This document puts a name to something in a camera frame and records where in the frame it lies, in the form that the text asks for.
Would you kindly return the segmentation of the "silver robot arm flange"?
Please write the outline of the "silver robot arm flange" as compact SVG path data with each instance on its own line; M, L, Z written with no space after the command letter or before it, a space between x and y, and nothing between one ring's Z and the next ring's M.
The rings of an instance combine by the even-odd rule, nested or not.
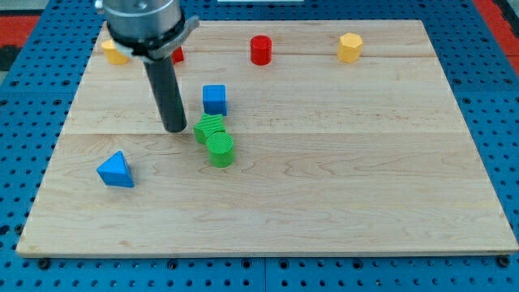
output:
M96 0L94 6L117 50L145 62L168 58L199 27L199 17L186 17L179 0Z

